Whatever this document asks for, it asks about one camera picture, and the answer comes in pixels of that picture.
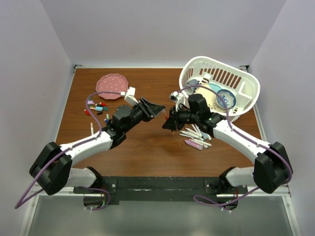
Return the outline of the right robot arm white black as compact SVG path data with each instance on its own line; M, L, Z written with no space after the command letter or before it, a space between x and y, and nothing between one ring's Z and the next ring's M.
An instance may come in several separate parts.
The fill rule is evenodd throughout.
M286 150L282 144L270 144L239 129L224 116L211 112L201 94L188 98L189 107L169 110L163 129L179 131L187 124L195 124L212 138L221 140L253 163L253 167L231 167L220 175L219 187L231 193L241 185L257 186L265 193L273 193L279 186L288 183L293 174Z

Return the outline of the light blue highlighter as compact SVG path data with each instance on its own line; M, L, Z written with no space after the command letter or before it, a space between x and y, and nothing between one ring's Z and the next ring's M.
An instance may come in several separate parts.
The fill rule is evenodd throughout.
M201 135L202 135L203 139L208 139L209 138L208 134L206 134L204 132L201 132Z

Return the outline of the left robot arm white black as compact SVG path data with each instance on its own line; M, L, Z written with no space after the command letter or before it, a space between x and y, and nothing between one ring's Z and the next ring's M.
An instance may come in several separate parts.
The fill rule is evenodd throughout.
M164 109L164 106L144 98L132 107L121 105L99 133L73 143L57 145L50 142L45 145L29 173L47 195L54 195L70 185L96 193L102 187L96 172L89 168L75 170L73 166L96 153L117 147L126 139L129 130L142 121L151 121Z

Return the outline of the purple pink highlighter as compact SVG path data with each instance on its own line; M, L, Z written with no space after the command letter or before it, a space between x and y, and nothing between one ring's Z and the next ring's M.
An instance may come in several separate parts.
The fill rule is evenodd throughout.
M191 147L193 147L193 148L195 148L195 149L197 149L197 150L202 150L202 149L203 149L203 146L202 146L202 145L197 144L197 143L193 142L192 140L184 140L184 142L185 142L187 145L189 145L189 146L191 146Z

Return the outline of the peach cap acrylic marker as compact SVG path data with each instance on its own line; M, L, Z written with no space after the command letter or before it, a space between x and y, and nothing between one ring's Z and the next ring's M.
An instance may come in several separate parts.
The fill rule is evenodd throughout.
M192 140L192 141L194 141L194 142L196 142L196 143L203 143L202 140L197 139L197 138L193 138L193 139L190 139L190 140Z

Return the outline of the light blue highlighter cap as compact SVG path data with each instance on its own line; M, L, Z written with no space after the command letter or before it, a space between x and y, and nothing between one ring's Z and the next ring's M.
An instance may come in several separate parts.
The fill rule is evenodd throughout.
M103 111L103 107L96 106L96 107L95 107L95 110L96 110L96 111Z

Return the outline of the mint cap acrylic marker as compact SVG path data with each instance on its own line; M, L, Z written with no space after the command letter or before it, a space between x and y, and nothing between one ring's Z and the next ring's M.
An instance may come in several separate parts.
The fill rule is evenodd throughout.
M190 138L190 139L195 138L194 136L191 136L191 135L188 135L188 134L183 134L183 133L179 133L179 135L180 135L180 136L183 136L183 137Z

